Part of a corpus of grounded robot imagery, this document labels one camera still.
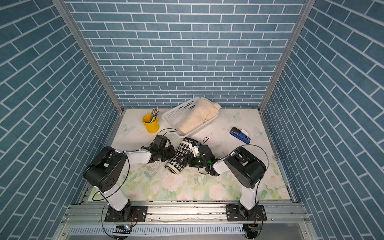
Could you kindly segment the black white patterned cloth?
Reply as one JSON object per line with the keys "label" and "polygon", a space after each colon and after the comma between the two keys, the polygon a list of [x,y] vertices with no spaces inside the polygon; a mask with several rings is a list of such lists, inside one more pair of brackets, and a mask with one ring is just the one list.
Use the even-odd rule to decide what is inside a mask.
{"label": "black white patterned cloth", "polygon": [[180,174],[181,171],[187,166],[185,163],[185,156],[194,156],[192,148],[196,146],[197,143],[198,141],[194,139],[184,138],[177,147],[175,155],[166,162],[165,168],[172,174]]}

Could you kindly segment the beige knitted scarf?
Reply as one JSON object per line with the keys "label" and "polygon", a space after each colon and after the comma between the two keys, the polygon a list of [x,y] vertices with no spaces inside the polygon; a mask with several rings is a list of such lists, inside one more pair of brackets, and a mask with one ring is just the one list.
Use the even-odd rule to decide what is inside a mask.
{"label": "beige knitted scarf", "polygon": [[222,107],[206,98],[200,98],[194,109],[177,125],[178,132],[186,135],[219,114]]}

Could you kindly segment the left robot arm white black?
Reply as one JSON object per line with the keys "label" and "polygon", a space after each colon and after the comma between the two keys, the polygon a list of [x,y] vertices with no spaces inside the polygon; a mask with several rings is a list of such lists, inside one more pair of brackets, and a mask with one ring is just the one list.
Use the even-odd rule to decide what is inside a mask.
{"label": "left robot arm white black", "polygon": [[83,178],[96,187],[109,205],[111,215],[118,220],[128,220],[132,216],[131,201],[124,196],[118,180],[123,169],[135,164],[148,164],[155,161],[164,162],[175,155],[175,149],[165,136],[156,136],[148,147],[138,150],[119,151],[104,147],[86,167]]}

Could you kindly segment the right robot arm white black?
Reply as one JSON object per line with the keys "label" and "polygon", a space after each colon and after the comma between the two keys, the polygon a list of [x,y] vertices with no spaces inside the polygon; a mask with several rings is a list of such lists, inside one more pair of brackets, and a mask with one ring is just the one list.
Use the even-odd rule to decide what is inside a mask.
{"label": "right robot arm white black", "polygon": [[242,195],[239,201],[239,214],[246,220],[257,216],[258,187],[267,172],[270,161],[265,164],[249,150],[247,145],[235,148],[227,156],[216,159],[211,149],[203,144],[192,147],[191,154],[184,154],[182,165],[203,169],[205,174],[219,176],[230,171],[242,185]]}

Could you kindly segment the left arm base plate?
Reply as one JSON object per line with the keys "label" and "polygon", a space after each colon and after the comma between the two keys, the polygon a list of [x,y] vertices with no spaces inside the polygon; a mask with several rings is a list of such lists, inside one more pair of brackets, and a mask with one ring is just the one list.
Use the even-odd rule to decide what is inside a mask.
{"label": "left arm base plate", "polygon": [[121,211],[109,207],[104,221],[106,223],[142,223],[146,220],[147,212],[147,206],[128,206]]}

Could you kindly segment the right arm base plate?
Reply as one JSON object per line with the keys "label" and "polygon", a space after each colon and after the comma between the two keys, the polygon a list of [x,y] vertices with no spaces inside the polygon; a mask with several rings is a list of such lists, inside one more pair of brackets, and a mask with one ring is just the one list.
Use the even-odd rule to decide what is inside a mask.
{"label": "right arm base plate", "polygon": [[226,216],[228,222],[239,221],[266,221],[267,215],[263,205],[255,205],[251,210],[241,204],[226,205]]}

